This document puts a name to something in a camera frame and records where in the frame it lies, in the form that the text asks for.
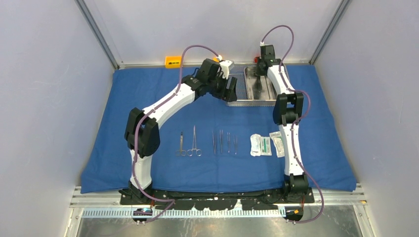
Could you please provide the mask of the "wire mesh steel tray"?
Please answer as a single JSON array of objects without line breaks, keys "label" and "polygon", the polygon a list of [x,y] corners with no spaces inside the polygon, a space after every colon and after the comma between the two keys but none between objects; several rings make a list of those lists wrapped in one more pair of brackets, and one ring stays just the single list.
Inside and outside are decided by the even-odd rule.
[{"label": "wire mesh steel tray", "polygon": [[[247,90],[245,84],[244,68],[256,66],[255,64],[238,64],[233,70],[230,71],[230,76],[237,78],[236,84],[236,94],[237,101],[227,102],[227,106],[230,107],[274,107],[276,100],[273,101],[263,101],[263,100],[250,100],[247,97]],[[266,76],[273,84],[277,95],[282,93],[289,93],[287,89],[290,85],[289,78],[285,73],[284,66],[273,66],[268,70],[268,75]]]}]

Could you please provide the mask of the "blunt steel tweezers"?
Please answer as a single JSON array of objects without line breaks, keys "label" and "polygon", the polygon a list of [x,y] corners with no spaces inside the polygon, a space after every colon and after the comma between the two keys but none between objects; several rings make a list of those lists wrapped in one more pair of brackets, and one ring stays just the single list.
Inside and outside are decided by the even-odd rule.
[{"label": "blunt steel tweezers", "polygon": [[223,152],[223,130],[220,129],[219,131],[219,149],[220,149],[220,154],[222,154]]}]

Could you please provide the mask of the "thin steel tweezers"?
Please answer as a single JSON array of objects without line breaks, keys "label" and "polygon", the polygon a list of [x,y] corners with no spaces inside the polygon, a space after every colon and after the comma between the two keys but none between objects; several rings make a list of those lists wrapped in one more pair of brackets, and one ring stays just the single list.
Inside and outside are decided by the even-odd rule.
[{"label": "thin steel tweezers", "polygon": [[230,136],[230,132],[227,133],[227,147],[228,147],[228,153],[230,153],[230,148],[231,148],[231,136]]}]

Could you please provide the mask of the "white gauze roll packet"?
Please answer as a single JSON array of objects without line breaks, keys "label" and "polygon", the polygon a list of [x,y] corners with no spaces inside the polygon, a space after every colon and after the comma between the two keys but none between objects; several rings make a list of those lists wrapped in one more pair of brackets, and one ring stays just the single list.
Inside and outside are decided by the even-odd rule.
[{"label": "white gauze roll packet", "polygon": [[250,155],[253,157],[261,156],[260,139],[261,139],[261,136],[259,134],[252,134],[250,136],[250,141],[251,141]]}]

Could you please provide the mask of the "steel forceps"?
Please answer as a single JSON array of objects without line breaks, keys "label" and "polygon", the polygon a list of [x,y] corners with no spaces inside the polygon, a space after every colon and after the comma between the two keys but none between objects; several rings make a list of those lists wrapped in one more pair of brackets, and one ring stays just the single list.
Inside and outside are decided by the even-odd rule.
[{"label": "steel forceps", "polygon": [[213,144],[213,153],[214,155],[217,154],[217,138],[216,138],[216,133],[213,130],[212,131],[212,144]]}]

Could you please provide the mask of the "pointed steel tweezers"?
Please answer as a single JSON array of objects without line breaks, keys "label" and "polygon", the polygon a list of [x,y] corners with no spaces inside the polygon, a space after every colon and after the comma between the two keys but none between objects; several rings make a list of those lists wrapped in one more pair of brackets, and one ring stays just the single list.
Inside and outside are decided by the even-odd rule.
[{"label": "pointed steel tweezers", "polygon": [[234,144],[234,153],[237,154],[237,151],[238,151],[238,138],[237,138],[236,135],[233,137],[233,144]]}]

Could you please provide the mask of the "blue surgical wrap cloth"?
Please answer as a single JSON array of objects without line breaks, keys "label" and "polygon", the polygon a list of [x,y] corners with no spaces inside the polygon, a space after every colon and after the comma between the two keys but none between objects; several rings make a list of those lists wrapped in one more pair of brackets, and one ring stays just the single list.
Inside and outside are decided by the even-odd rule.
[{"label": "blue surgical wrap cloth", "polygon": [[[302,163],[311,175],[310,186],[353,191],[357,181],[344,154],[334,118],[323,94],[316,69],[310,65],[287,65],[294,88],[306,91],[310,103],[299,127]],[[178,83],[176,69],[131,68],[115,71],[113,85],[89,161],[81,175],[81,192],[119,190],[131,177],[131,154],[124,138],[129,112],[152,105]],[[285,160],[275,154],[252,157],[250,136],[269,135],[278,130],[272,107],[229,107],[207,94],[182,108],[160,129],[161,144],[153,154],[152,186],[181,192],[248,192],[282,186]],[[180,133],[183,149],[192,148],[196,126],[200,157],[176,156]],[[223,152],[219,131],[223,130]],[[212,131],[217,138],[213,153]],[[228,153],[227,133],[231,148]],[[233,137],[238,138],[234,153]]]}]

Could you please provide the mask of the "green white sterile packet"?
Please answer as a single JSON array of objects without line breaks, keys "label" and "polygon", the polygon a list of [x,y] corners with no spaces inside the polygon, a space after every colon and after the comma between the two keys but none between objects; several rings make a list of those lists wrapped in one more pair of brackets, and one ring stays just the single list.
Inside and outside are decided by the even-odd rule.
[{"label": "green white sterile packet", "polygon": [[271,156],[271,139],[270,137],[261,137],[259,140],[260,143],[260,153],[262,156]]}]

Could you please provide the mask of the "steel hemostat ring handles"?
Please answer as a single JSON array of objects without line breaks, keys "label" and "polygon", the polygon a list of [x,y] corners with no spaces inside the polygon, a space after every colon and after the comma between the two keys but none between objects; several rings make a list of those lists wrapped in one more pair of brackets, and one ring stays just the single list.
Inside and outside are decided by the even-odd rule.
[{"label": "steel hemostat ring handles", "polygon": [[187,150],[187,155],[190,157],[193,155],[200,157],[202,155],[202,150],[197,148],[196,126],[193,127],[192,148]]}]

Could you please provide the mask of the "steel scalpel handle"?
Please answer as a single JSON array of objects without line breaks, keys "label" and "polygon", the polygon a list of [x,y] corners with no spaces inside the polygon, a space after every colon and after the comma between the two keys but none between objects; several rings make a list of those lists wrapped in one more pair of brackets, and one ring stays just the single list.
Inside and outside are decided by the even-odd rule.
[{"label": "steel scalpel handle", "polygon": [[261,83],[260,76],[256,77],[256,88],[257,88],[258,93],[262,91],[262,83]]}]

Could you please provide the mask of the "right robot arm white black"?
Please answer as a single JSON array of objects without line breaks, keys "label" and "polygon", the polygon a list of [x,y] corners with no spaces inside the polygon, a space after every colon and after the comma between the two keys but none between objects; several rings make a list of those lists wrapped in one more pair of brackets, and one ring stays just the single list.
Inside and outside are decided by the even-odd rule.
[{"label": "right robot arm white black", "polygon": [[298,123],[302,116],[303,94],[296,92],[285,74],[282,61],[275,56],[271,44],[260,46],[260,56],[256,61],[256,76],[270,80],[277,93],[273,121],[279,127],[284,146],[285,171],[282,196],[287,202],[296,202],[307,194],[308,181],[303,165],[298,141]]}]

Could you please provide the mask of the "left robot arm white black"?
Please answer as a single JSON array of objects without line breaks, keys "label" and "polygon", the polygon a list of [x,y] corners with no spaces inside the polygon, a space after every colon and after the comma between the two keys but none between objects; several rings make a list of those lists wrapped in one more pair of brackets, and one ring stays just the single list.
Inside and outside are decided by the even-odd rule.
[{"label": "left robot arm white black", "polygon": [[226,102],[237,100],[237,79],[229,78],[233,68],[231,60],[205,59],[192,75],[184,76],[159,101],[129,112],[124,138],[131,153],[131,178],[126,196],[139,204],[151,200],[152,192],[148,187],[152,183],[152,156],[161,142],[159,129],[171,116],[207,93]]}]

